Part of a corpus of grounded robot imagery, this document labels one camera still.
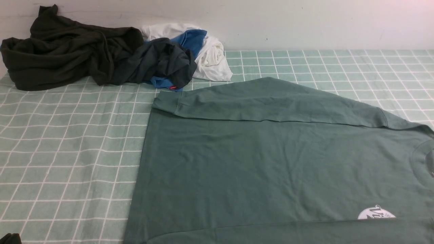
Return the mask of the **black second robot arm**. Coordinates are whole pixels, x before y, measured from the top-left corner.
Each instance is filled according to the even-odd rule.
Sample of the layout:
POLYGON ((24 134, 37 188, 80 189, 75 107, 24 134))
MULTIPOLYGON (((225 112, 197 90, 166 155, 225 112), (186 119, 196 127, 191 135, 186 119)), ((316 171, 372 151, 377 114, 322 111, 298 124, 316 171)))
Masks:
POLYGON ((8 233, 0 239, 0 244, 22 244, 18 233, 8 233))

